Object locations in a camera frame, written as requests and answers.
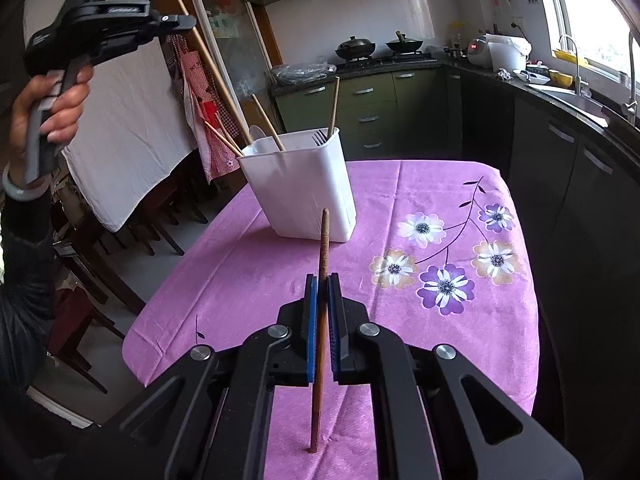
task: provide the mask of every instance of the tile floor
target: tile floor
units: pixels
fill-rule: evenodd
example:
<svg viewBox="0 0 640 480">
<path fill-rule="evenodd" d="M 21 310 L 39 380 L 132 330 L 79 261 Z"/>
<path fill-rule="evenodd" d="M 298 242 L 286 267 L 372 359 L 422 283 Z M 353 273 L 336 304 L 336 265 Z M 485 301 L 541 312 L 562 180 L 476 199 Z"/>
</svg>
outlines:
<svg viewBox="0 0 640 480">
<path fill-rule="evenodd" d="M 215 218 L 224 203 L 223 198 L 217 198 L 209 202 L 200 202 L 198 206 L 210 221 Z M 165 225 L 171 236 L 187 251 L 208 224 L 193 221 L 188 212 L 182 212 L 177 216 L 179 225 Z M 119 236 L 127 245 L 127 249 L 121 249 L 112 238 L 104 236 L 103 241 L 111 252 L 105 256 L 105 260 L 140 298 L 148 301 L 180 261 L 181 256 L 178 256 L 164 239 L 160 242 L 150 242 L 156 254 L 149 256 L 142 245 L 135 243 L 128 233 Z M 107 304 L 96 303 L 96 306 L 113 319 L 116 327 L 123 333 L 127 332 L 135 320 L 135 316 L 113 296 L 110 296 Z M 91 325 L 78 349 L 92 364 L 91 374 L 108 389 L 107 395 L 66 365 L 58 364 L 50 358 L 33 386 L 72 412 L 94 422 L 105 422 L 140 392 L 142 385 L 122 360 L 121 340 L 107 329 Z"/>
</svg>

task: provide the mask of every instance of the purple tablecloth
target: purple tablecloth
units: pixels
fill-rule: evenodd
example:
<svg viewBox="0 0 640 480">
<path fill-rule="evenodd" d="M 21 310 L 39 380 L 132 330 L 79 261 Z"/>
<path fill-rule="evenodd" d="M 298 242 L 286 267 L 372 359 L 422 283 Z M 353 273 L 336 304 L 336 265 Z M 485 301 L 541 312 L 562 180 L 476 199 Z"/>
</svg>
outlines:
<svg viewBox="0 0 640 480">
<path fill-rule="evenodd" d="M 524 238 L 497 170 L 475 162 L 348 164 L 358 211 L 331 244 L 342 293 L 406 343 L 450 343 L 530 412 L 538 310 Z M 136 319 L 123 357 L 144 384 L 196 344 L 240 345 L 302 297 L 318 242 L 274 234 L 246 186 L 211 223 Z M 305 451 L 311 388 L 276 389 L 267 479 L 376 478 L 370 393 L 325 373 L 321 451 Z"/>
</svg>

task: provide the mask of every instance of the backsplash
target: backsplash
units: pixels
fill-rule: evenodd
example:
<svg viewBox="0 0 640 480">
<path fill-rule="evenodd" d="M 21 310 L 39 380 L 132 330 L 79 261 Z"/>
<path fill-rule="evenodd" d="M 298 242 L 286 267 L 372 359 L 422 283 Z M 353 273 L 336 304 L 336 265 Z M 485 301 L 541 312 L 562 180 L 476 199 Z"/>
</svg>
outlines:
<svg viewBox="0 0 640 480">
<path fill-rule="evenodd" d="M 282 0 L 266 10 L 286 64 L 342 62 L 334 50 L 350 36 L 386 56 L 396 30 L 424 46 L 446 45 L 449 23 L 460 20 L 456 0 Z"/>
</svg>

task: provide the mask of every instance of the human hand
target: human hand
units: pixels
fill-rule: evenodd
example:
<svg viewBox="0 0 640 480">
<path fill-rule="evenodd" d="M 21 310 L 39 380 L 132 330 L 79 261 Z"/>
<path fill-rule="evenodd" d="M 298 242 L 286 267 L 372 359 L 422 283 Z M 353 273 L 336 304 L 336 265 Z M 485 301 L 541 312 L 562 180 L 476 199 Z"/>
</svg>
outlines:
<svg viewBox="0 0 640 480">
<path fill-rule="evenodd" d="M 49 142 L 66 145 L 76 136 L 78 119 L 82 115 L 82 102 L 89 95 L 89 81 L 94 76 L 94 68 L 86 65 L 78 72 L 76 85 L 58 97 L 51 107 L 52 114 L 40 127 Z M 37 75 L 33 77 L 14 102 L 11 131 L 9 134 L 10 166 L 9 178 L 17 187 L 25 187 L 25 145 L 27 124 L 31 106 L 46 97 L 56 84 L 55 77 Z M 29 187 L 38 187 L 40 179 Z"/>
</svg>

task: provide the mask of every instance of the white bangle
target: white bangle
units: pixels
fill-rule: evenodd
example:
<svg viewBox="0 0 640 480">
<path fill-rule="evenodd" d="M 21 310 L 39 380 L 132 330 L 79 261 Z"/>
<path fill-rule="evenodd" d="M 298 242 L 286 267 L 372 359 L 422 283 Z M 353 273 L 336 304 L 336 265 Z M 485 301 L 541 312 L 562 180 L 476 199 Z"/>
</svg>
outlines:
<svg viewBox="0 0 640 480">
<path fill-rule="evenodd" d="M 9 179 L 9 164 L 7 164 L 2 174 L 2 188 L 8 197 L 18 202 L 31 202 L 44 195 L 49 188 L 49 177 L 46 177 L 42 184 L 34 189 L 21 189 Z"/>
</svg>

